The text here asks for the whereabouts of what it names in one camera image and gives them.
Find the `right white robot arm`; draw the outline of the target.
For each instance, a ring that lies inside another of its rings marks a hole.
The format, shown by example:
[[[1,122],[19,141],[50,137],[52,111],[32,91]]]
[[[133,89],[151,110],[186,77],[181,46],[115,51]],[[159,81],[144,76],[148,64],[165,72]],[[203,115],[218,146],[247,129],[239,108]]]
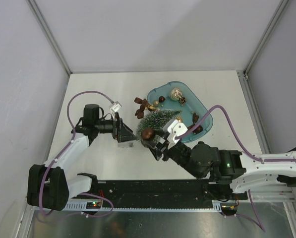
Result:
[[[141,142],[157,161],[171,159],[196,179],[207,178],[219,184],[218,194],[223,199],[272,184],[296,187],[296,148],[252,159],[242,151],[220,150],[202,141],[193,148],[181,141],[170,146],[165,137],[151,134],[143,135]]]

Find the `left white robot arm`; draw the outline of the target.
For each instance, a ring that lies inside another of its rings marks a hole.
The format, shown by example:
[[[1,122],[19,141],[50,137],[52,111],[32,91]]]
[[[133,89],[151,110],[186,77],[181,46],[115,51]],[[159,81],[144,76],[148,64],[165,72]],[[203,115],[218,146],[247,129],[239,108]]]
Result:
[[[119,143],[136,140],[133,131],[123,123],[118,113],[112,119],[104,119],[100,117],[100,112],[102,108],[97,104],[85,105],[83,116],[72,130],[72,139],[68,144],[54,158],[30,168],[27,189],[29,205],[61,211],[73,197],[83,193],[93,198],[98,194],[95,175],[79,173],[67,179],[70,167],[99,134],[111,134]]]

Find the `brown ribbon bow garland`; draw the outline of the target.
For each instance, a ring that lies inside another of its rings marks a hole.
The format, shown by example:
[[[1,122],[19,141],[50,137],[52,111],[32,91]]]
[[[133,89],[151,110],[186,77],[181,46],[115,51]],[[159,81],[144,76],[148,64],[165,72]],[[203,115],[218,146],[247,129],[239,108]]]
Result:
[[[140,105],[139,109],[137,109],[136,112],[135,112],[135,116],[138,119],[144,118],[144,112],[145,111],[153,112],[153,111],[158,111],[159,110],[158,107],[150,104],[146,99],[140,99],[140,98],[136,97],[134,99],[134,102]]]

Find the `brown matte bauble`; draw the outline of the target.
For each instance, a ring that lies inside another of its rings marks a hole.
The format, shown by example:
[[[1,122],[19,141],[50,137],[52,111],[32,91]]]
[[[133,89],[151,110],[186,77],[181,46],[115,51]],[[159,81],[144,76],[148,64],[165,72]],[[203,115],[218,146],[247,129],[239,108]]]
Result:
[[[154,139],[155,137],[155,130],[152,128],[146,128],[141,132],[141,139],[145,141],[149,141]]]

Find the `clear battery box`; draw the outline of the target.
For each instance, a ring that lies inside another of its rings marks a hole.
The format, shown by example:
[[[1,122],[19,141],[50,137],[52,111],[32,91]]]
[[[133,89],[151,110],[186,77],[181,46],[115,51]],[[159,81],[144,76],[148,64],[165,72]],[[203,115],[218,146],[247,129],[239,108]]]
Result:
[[[119,148],[132,148],[133,146],[134,146],[134,142],[133,141],[127,141],[127,142],[118,143],[118,147]]]

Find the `small green christmas tree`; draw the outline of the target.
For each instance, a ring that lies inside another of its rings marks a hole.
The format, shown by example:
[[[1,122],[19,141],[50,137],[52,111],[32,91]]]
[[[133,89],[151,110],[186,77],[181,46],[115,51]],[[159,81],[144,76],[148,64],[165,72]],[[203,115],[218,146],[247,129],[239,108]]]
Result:
[[[137,140],[146,148],[142,142],[141,133],[147,128],[162,130],[170,120],[175,119],[180,113],[180,110],[162,109],[151,111],[147,115],[144,115],[144,113],[138,109],[135,112],[135,116],[140,120],[136,129]]]

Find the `teal plastic tray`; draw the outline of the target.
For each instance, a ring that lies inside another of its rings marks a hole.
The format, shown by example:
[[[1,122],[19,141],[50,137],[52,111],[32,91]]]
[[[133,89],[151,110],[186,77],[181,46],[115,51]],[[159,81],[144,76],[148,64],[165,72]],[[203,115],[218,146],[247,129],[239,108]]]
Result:
[[[182,96],[185,97],[186,102],[181,104],[179,101],[175,101],[171,98],[171,93],[174,89],[178,89]],[[185,124],[186,127],[195,125],[206,113],[206,107],[201,103],[193,91],[184,83],[179,81],[172,81],[164,84],[158,88],[151,90],[147,95],[147,101],[149,103],[158,100],[161,96],[165,97],[165,101],[162,104],[162,109],[169,109],[180,111],[179,118]],[[200,139],[207,134],[213,126],[213,118],[209,115],[199,126],[197,130],[190,135],[182,139],[183,143],[189,143]]]

